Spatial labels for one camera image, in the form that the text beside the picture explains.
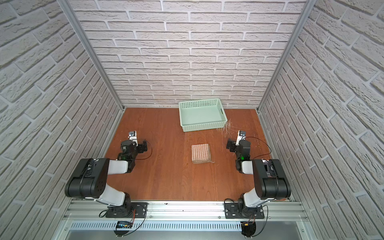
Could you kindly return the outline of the striped beige dishcloth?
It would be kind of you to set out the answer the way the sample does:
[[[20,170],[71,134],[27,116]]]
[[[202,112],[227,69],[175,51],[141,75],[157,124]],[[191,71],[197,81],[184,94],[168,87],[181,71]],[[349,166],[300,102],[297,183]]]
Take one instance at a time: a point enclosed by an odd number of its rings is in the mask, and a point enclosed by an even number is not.
[[[212,161],[211,148],[208,143],[192,145],[192,163],[193,164],[214,163]]]

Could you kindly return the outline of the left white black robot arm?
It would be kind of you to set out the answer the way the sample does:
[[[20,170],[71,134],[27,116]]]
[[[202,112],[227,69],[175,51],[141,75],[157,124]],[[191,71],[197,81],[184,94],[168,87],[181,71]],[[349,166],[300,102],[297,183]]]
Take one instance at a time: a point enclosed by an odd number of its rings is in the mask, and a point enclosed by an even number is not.
[[[128,193],[118,191],[107,183],[109,175],[131,173],[138,154],[148,150],[148,142],[134,140],[121,143],[116,160],[109,158],[81,159],[69,178],[64,192],[69,198],[96,201],[107,206],[100,218],[145,218],[147,203],[133,204]]]

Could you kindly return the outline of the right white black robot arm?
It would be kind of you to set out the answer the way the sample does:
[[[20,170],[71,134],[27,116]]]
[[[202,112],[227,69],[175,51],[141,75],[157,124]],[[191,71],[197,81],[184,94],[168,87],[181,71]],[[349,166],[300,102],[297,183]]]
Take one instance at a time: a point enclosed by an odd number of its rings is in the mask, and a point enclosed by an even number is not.
[[[263,218],[262,205],[268,201],[287,199],[291,186],[278,159],[251,159],[251,143],[245,139],[227,141],[226,148],[236,154],[236,169],[245,175],[252,175],[254,188],[242,194],[233,204],[225,203],[228,218]]]

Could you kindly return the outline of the mint green plastic basket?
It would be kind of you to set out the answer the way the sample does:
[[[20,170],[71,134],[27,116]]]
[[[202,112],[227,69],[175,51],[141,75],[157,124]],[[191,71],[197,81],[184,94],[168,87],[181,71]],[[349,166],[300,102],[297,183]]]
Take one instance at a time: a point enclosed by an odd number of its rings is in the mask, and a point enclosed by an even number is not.
[[[179,114],[183,132],[220,129],[228,121],[220,99],[179,102]]]

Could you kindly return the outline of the left green controller board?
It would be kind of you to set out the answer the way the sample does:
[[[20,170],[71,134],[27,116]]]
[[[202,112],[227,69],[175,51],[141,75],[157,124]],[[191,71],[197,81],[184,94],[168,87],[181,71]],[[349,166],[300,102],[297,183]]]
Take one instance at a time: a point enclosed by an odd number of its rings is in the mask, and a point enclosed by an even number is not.
[[[116,230],[128,230],[133,227],[134,223],[128,221],[118,221],[116,224]]]

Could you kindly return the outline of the right round controller board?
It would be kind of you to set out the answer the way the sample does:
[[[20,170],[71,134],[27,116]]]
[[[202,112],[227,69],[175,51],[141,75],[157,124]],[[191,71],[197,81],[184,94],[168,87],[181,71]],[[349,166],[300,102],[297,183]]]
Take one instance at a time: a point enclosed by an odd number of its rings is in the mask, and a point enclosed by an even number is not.
[[[241,222],[241,233],[245,238],[251,238],[257,230],[255,222]]]

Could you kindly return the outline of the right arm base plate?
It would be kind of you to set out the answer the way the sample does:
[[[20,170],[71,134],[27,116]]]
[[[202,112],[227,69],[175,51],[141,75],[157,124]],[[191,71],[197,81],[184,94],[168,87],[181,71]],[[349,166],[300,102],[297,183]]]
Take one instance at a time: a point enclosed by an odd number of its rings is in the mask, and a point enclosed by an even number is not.
[[[226,219],[262,220],[265,218],[264,210],[261,206],[248,208],[244,204],[225,201],[224,209]]]

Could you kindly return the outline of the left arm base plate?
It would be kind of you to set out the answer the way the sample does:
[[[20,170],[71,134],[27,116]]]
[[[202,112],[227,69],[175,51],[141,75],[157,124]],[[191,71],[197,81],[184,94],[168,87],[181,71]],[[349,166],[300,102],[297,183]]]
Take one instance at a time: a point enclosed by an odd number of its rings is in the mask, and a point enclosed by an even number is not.
[[[148,203],[133,202],[119,207],[108,207],[106,218],[139,218],[143,219],[147,215]]]

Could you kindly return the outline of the aluminium front rail frame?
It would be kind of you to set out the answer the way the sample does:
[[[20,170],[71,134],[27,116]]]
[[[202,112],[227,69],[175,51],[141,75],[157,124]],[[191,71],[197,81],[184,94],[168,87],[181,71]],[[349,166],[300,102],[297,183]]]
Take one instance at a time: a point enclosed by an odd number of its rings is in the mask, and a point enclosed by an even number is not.
[[[113,236],[133,237],[140,231],[185,231],[185,232],[234,232],[241,234],[241,222],[255,222],[256,236],[282,239],[290,233],[298,234],[301,240],[314,240],[315,233],[300,202],[266,202],[262,205],[265,218],[262,220],[226,219],[225,201],[149,201],[147,216],[139,218],[100,218],[106,210],[103,204],[93,201],[72,200],[55,234],[55,240],[65,240],[74,231],[85,231],[86,236],[95,239],[101,231]],[[118,221],[134,223],[128,230],[116,230]]]

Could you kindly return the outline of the left aluminium corner post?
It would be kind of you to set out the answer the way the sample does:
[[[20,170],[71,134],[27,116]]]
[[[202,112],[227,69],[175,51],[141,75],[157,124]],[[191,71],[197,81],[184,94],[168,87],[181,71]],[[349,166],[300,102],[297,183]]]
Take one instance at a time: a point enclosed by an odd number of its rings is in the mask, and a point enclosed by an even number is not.
[[[95,49],[93,48],[90,39],[87,37],[85,30],[81,26],[80,21],[78,20],[75,11],[72,9],[72,6],[69,1],[67,0],[58,0],[58,4],[60,5],[63,13],[67,17],[69,23],[73,27],[76,35],[78,36],[81,44],[83,45],[86,53],[88,54],[90,60],[94,64],[96,70],[98,71],[99,75],[101,76],[101,79],[103,80],[104,84],[106,85],[107,89],[109,90],[111,96],[113,97],[115,103],[117,104],[118,108],[121,112],[124,111],[125,107],[122,104],[116,90],[114,89],[111,80],[109,79],[104,67],[102,66],[102,63],[100,59],[97,56],[97,53]]]

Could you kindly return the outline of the aluminium corner post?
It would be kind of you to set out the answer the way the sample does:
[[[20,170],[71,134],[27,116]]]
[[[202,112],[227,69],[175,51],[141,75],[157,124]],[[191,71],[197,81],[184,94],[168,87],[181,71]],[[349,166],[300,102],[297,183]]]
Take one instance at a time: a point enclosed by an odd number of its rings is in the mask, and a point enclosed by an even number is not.
[[[292,49],[294,48],[298,38],[299,38],[299,35],[301,33],[301,31],[303,30],[308,18],[309,18],[309,15],[311,14],[315,4],[316,4],[316,0],[309,0],[309,1],[306,1],[304,7],[303,7],[303,10],[300,14],[300,17],[292,31],[292,34],[287,42],[287,45],[283,51],[283,54],[278,62],[278,65],[274,71],[274,74],[272,75],[272,78],[267,86],[267,89],[266,91],[264,92],[264,95],[260,101],[260,104],[257,108],[257,113],[259,114],[263,108],[263,106],[265,105],[266,103],[266,100],[270,94],[270,92],[272,91],[272,88],[279,76],[279,73],[281,71],[281,69],[283,68],[285,62],[287,61]]]
[[[97,56],[97,53],[95,49],[93,48],[90,39],[87,37],[85,30],[81,26],[80,21],[78,20],[75,11],[72,9],[72,6],[69,1],[67,0],[58,0],[58,4],[60,5],[63,13],[67,17],[69,23],[73,27],[76,35],[78,36],[81,44],[83,45],[86,53],[88,54],[90,60],[94,64],[96,70],[98,71],[99,75],[101,76],[101,79],[103,80],[104,84],[106,85],[107,89],[109,90],[111,96],[113,97],[115,103],[117,104],[118,108],[121,112],[124,111],[125,107],[122,104],[116,90],[114,89],[111,80],[109,79],[104,67],[102,66],[102,63],[100,59]]]

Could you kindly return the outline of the right aluminium corner post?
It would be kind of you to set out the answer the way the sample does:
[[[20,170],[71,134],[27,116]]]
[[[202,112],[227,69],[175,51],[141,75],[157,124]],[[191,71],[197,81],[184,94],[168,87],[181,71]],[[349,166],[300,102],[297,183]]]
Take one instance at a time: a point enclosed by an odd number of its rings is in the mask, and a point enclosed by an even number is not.
[[[304,7],[303,7],[303,10],[300,14],[300,17],[292,31],[292,34],[287,42],[287,45],[283,51],[283,54],[278,62],[278,65],[274,71],[274,74],[272,75],[272,78],[267,86],[267,89],[266,91],[264,92],[264,95],[260,101],[260,104],[257,108],[257,113],[259,114],[263,108],[263,106],[265,105],[266,103],[266,100],[270,94],[270,92],[272,91],[272,88],[279,76],[279,73],[281,71],[281,69],[283,68],[285,62],[287,61],[292,49],[294,48],[298,38],[299,38],[299,35],[301,33],[301,31],[303,30],[308,18],[309,18],[309,15],[311,14],[315,4],[316,4],[316,0],[309,0],[309,1],[306,1]]]

